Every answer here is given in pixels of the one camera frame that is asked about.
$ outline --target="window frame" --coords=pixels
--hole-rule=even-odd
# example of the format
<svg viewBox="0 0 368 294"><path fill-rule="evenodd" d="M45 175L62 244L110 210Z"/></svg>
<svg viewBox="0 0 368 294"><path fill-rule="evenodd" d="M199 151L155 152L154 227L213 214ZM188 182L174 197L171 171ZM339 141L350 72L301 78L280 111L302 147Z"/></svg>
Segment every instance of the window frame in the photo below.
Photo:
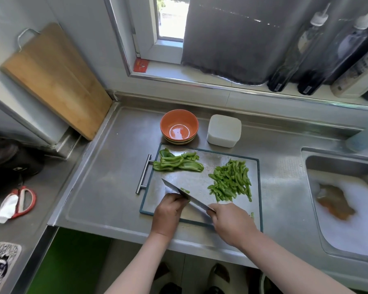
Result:
<svg viewBox="0 0 368 294"><path fill-rule="evenodd" d="M140 57L180 64L183 43L158 39L154 0L128 0Z"/></svg>

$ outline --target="sink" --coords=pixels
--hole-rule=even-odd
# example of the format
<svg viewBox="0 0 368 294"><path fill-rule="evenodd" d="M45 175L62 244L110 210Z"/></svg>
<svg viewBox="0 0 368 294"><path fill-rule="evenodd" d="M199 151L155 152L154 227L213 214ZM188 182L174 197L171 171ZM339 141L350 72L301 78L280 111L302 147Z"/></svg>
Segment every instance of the sink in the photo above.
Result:
<svg viewBox="0 0 368 294"><path fill-rule="evenodd" d="M322 248L330 255L368 262L368 158L303 148ZM356 213L342 221L321 206L320 184L340 188Z"/></svg>

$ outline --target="kitchen knife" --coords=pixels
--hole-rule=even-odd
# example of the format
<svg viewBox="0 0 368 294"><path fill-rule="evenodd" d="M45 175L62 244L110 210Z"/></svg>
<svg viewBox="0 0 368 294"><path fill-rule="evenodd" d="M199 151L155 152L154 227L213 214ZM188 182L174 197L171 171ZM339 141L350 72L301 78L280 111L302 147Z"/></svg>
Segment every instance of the kitchen knife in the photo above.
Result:
<svg viewBox="0 0 368 294"><path fill-rule="evenodd" d="M199 206L201 209L204 210L212 210L213 212L215 212L215 210L213 210L211 207L207 206L206 204L204 204L203 202L200 202L198 199L196 199L195 197L192 197L191 195L189 195L188 193L184 192L182 189L176 187L174 184L164 180L162 178L162 181L164 182L164 184L171 188L173 191L179 193L180 195L184 196L185 198L187 198L189 201L191 201L192 203L194 203L195 205Z"/></svg>

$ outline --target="stacked bowl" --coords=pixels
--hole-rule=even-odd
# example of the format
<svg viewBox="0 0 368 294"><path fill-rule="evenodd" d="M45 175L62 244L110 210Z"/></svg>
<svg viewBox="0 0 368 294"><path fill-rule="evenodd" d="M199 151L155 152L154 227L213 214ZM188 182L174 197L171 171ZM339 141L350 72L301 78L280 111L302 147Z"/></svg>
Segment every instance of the stacked bowl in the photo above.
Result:
<svg viewBox="0 0 368 294"><path fill-rule="evenodd" d="M176 109L166 113L160 122L164 138L176 145L191 142L198 132L199 122L196 116L184 109Z"/></svg>

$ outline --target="metal hook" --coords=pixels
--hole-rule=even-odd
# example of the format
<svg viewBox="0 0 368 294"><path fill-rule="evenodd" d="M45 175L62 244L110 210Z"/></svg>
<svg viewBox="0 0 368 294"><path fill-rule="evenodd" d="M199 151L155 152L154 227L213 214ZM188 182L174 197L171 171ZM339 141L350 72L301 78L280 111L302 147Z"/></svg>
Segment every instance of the metal hook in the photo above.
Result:
<svg viewBox="0 0 368 294"><path fill-rule="evenodd" d="M18 46L19 46L19 51L21 51L22 50L22 46L20 45L20 38L23 36L23 34L25 34L27 31L32 31L32 32L34 32L34 34L41 34L40 32L38 32L38 31L36 31L36 30L34 30L34 29L32 29L32 28L27 28L27 29L24 29L23 31L22 31L22 33L20 33L19 35L18 35Z"/></svg>

